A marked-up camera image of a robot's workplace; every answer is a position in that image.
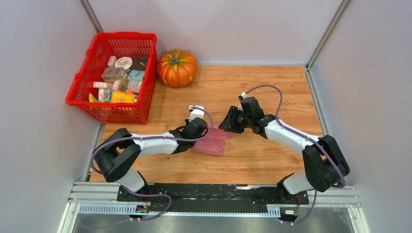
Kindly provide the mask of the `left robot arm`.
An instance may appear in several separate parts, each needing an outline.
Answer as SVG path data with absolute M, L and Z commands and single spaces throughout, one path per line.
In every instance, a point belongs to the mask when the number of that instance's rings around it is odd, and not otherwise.
M 121 184 L 136 201 L 143 201 L 148 197 L 149 189 L 142 175 L 132 169 L 136 159 L 186 152 L 206 134 L 207 123 L 199 117 L 163 134 L 139 135 L 121 128 L 94 150 L 93 161 L 108 183 Z

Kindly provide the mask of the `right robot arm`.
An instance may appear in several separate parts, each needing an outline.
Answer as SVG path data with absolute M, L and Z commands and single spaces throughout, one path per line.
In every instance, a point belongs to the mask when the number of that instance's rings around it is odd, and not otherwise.
M 254 97 L 241 99 L 239 107 L 231 106 L 219 125 L 219 129 L 232 133 L 243 133 L 246 128 L 281 143 L 303 158 L 303 172 L 288 175 L 277 183 L 281 202 L 290 203 L 303 191 L 325 192 L 338 182 L 345 184 L 350 168 L 334 137 L 318 137 L 291 127 L 277 116 L 265 114 Z

